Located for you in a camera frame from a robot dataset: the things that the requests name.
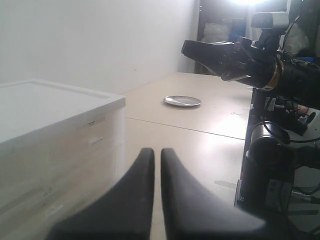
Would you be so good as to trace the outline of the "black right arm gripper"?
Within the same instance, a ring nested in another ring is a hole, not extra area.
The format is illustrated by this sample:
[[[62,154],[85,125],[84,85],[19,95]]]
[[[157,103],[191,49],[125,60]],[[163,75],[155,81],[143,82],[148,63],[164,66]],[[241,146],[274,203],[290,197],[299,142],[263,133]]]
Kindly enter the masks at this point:
[[[181,53],[220,76],[223,81],[234,81],[254,88],[275,88],[283,70],[283,64],[278,59],[278,47],[274,43],[259,45],[257,41],[245,37],[239,37],[235,44],[185,40]]]

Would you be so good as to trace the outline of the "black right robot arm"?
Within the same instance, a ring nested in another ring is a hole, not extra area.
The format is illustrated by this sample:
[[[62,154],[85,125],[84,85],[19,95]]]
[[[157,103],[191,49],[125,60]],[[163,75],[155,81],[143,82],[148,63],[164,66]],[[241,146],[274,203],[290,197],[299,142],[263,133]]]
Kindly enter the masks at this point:
[[[186,40],[181,52],[224,81],[235,81],[314,109],[320,107],[320,70],[281,57],[278,37],[252,41],[205,43]],[[301,167],[319,169],[320,149],[314,139],[295,140],[269,121],[270,102],[258,106],[260,121],[237,183],[235,205],[227,206],[205,189],[183,166],[175,151],[161,151],[161,196],[169,240],[317,240],[318,234],[298,229],[288,218],[291,198],[318,204],[315,193],[294,185]]]

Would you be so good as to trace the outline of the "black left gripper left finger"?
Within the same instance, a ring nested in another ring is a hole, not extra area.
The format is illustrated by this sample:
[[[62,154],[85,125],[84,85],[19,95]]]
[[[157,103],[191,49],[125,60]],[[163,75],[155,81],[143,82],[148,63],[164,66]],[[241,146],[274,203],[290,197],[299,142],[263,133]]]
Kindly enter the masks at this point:
[[[155,192],[155,153],[142,148],[128,171],[102,197],[56,223],[50,240],[148,240]]]

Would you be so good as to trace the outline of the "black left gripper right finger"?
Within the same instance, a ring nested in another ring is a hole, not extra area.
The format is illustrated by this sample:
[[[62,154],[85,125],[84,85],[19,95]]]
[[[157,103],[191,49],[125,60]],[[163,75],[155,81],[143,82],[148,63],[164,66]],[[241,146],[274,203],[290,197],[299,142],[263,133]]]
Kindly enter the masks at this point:
[[[161,201],[168,240],[263,240],[265,221],[206,189],[172,148],[161,150]]]

